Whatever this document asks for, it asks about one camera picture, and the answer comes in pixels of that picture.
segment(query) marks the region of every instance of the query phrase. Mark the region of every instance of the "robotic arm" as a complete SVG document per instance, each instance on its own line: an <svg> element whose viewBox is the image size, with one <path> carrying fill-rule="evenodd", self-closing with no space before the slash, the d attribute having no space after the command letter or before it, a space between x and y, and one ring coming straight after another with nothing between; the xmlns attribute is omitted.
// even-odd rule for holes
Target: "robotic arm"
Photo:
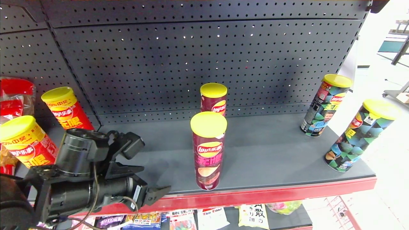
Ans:
<svg viewBox="0 0 409 230"><path fill-rule="evenodd" d="M54 165L31 167L25 178L0 175L1 229L26 230L39 222L55 225L69 215L98 212L113 203L124 203L132 211L152 205L171 187L148 187L135 175L143 167L115 162L118 154L132 159L144 146L140 136L131 132L106 135L68 129ZM37 190L34 207L27 201L32 186Z"/></svg>

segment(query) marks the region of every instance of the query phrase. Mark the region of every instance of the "white wall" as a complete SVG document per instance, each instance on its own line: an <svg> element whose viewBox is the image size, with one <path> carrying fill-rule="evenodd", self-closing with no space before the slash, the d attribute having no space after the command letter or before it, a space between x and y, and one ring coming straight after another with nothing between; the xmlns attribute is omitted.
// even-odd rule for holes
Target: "white wall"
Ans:
<svg viewBox="0 0 409 230"><path fill-rule="evenodd" d="M395 21L407 17L409 0L390 0L377 14L369 13L359 32L357 65L371 65L390 29L396 28Z"/></svg>

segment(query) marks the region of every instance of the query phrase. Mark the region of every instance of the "colorful patterned chip can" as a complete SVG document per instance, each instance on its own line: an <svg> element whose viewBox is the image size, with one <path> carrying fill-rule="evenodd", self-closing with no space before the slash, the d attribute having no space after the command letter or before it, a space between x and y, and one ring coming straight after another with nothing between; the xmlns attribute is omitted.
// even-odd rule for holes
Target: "colorful patterned chip can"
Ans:
<svg viewBox="0 0 409 230"><path fill-rule="evenodd" d="M59 87L41 96L64 129L78 128L94 130L90 120L70 87Z"/></svg>
<svg viewBox="0 0 409 230"><path fill-rule="evenodd" d="M201 112L192 117L196 183L213 190L220 182L227 120L219 113Z"/></svg>
<svg viewBox="0 0 409 230"><path fill-rule="evenodd" d="M308 136L318 137L338 109L352 80L337 74L327 74L301 124L301 130Z"/></svg>
<svg viewBox="0 0 409 230"><path fill-rule="evenodd" d="M219 83L207 83L200 87L200 111L225 115L227 87Z"/></svg>
<svg viewBox="0 0 409 230"><path fill-rule="evenodd" d="M348 171L361 158L369 144L399 115L399 110L387 102L379 99L365 100L346 131L325 154L325 162L336 171Z"/></svg>
<svg viewBox="0 0 409 230"><path fill-rule="evenodd" d="M0 141L28 168L54 164L58 154L57 146L33 116L21 116L4 123L0 128Z"/></svg>

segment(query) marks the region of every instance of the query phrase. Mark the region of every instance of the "maroon chip can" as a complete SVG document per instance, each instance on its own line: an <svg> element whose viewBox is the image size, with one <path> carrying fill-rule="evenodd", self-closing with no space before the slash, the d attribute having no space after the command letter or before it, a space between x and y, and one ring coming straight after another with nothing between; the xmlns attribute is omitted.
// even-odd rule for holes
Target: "maroon chip can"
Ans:
<svg viewBox="0 0 409 230"><path fill-rule="evenodd" d="M207 83L200 87L200 111L225 115L227 87L219 83Z"/></svg>
<svg viewBox="0 0 409 230"><path fill-rule="evenodd" d="M192 117L193 156L196 183L203 190L213 190L220 182L227 120L215 112L201 112Z"/></svg>

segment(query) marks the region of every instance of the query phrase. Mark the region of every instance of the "yellow lid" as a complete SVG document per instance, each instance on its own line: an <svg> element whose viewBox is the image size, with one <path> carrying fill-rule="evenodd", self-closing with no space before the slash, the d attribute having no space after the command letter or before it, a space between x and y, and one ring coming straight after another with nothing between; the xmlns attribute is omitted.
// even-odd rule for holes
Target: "yellow lid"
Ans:
<svg viewBox="0 0 409 230"><path fill-rule="evenodd" d="M215 138L225 133L227 120L223 115L215 112L201 112L190 120L192 131L204 138Z"/></svg>
<svg viewBox="0 0 409 230"><path fill-rule="evenodd" d="M74 91L71 87L59 87L45 92L41 96L41 100L43 102L61 101L73 94Z"/></svg>
<svg viewBox="0 0 409 230"><path fill-rule="evenodd" d="M5 141L17 137L36 125L33 116L21 116L7 121L0 126L0 140Z"/></svg>
<svg viewBox="0 0 409 230"><path fill-rule="evenodd" d="M209 98L219 98L227 94L227 87L219 83L207 83L200 87L200 93Z"/></svg>
<svg viewBox="0 0 409 230"><path fill-rule="evenodd" d="M337 74L326 74L323 81L341 88L349 88L352 86L352 80L348 77Z"/></svg>
<svg viewBox="0 0 409 230"><path fill-rule="evenodd" d="M400 116L400 110L398 108L381 99L366 99L362 105L377 117L396 120L396 118Z"/></svg>

